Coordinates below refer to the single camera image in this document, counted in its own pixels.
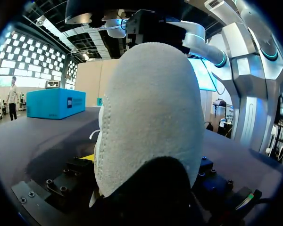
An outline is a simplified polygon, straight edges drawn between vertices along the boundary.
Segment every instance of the sign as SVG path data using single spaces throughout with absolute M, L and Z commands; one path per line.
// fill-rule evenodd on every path
M 103 105 L 103 98 L 98 98 L 98 106 L 102 106 Z

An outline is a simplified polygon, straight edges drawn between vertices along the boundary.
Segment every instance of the white string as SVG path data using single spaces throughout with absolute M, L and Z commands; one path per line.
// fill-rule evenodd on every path
M 100 129 L 97 129 L 97 130 L 93 131 L 93 132 L 91 133 L 91 135 L 89 136 L 89 139 L 91 140 L 91 139 L 92 139 L 92 136 L 93 136 L 95 133 L 97 133 L 97 132 L 100 132 Z

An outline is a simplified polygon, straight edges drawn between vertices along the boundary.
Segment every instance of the stitched seam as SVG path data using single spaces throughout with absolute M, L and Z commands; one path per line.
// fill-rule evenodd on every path
M 108 114 L 107 114 L 107 119 L 103 119 L 103 134 L 102 134 L 102 139 L 103 139 L 103 147 L 100 151 L 100 154 L 98 156 L 99 158 L 99 165 L 98 165 L 98 169 L 99 169 L 99 178 L 102 178 L 102 166 L 103 166 L 103 158 L 104 158 L 104 152 L 106 150 L 106 143 L 107 143 L 107 139 L 109 136 L 109 128 L 110 128 L 110 118 L 111 118 L 111 104 L 110 104 L 110 100 L 108 98 L 108 96 L 104 95 L 104 99 L 107 100 L 107 105 L 106 103 L 104 103 L 104 110 L 106 109 L 107 106 L 107 110 L 108 110 Z

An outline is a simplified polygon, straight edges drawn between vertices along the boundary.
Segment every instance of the cable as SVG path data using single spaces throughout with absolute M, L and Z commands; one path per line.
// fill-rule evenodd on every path
M 202 58 L 199 57 L 199 56 L 197 56 L 197 57 L 201 60 L 201 62 L 203 63 L 203 65 L 205 66 L 205 68 L 206 68 L 206 70 L 207 70 L 207 72 L 208 72 L 208 68 L 207 68 L 206 64 L 203 62 Z M 214 85 L 214 87 L 215 87 L 215 89 L 216 89 L 216 92 L 217 92 L 219 95 L 224 94 L 225 89 L 223 90 L 222 93 L 219 93 L 218 90 L 217 90 L 217 87 L 216 87 L 216 85 L 215 85 L 215 83 L 214 83 L 214 81 L 213 81 L 213 79 L 212 79 L 212 77 L 211 77 L 211 74 L 210 74 L 209 72 L 208 72 L 208 75 L 209 75 L 209 78 L 211 79 L 211 81 L 212 81 L 212 83 L 213 83 L 213 85 Z
M 126 30 L 126 29 L 124 29 L 124 28 L 123 28 L 123 26 L 122 26 L 123 21 L 124 21 L 124 19 L 122 19 L 122 22 L 121 22 L 121 28 L 122 28 L 123 30 Z

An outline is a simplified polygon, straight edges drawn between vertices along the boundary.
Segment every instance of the floor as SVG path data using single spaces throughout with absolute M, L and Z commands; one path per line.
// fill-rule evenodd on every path
M 22 116 L 26 116 L 26 111 L 17 111 L 17 118 L 20 118 Z M 9 114 L 6 114 L 3 116 L 3 119 L 0 120 L 0 125 L 7 123 L 10 121 L 10 116 Z

